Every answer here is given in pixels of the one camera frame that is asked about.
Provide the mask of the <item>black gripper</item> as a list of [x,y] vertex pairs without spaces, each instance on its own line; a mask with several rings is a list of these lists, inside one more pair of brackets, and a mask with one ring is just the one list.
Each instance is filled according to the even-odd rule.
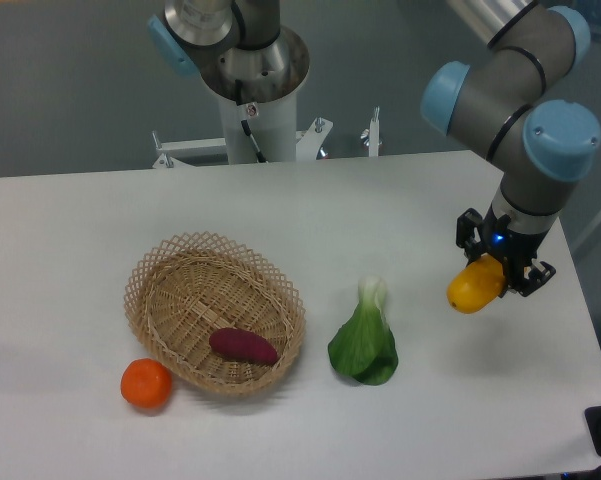
[[455,243],[468,261],[478,260],[486,248],[486,252],[501,263],[505,277],[501,298],[509,292],[528,297],[556,274],[552,265],[537,260],[537,251],[547,231],[519,233],[510,228],[512,223],[509,215],[500,218],[487,215],[483,222],[483,217],[473,208],[467,209],[456,220]]

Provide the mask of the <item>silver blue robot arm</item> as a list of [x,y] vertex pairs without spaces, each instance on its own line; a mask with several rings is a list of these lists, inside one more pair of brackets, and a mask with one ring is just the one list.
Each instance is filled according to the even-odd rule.
[[492,57],[480,68],[445,64],[429,81],[420,111],[502,174],[488,211],[468,209],[456,223],[467,264],[447,299],[474,313],[509,292],[529,296],[554,276],[538,251],[589,174],[601,125],[578,103],[546,98],[589,50],[581,13],[536,1],[455,1],[452,8]]

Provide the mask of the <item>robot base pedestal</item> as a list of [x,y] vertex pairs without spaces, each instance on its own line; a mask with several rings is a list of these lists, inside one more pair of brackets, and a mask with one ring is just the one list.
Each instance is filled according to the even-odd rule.
[[198,75],[220,119],[250,103],[295,110],[309,73],[304,41],[281,23],[277,1],[167,1],[147,22],[150,38],[180,75]]

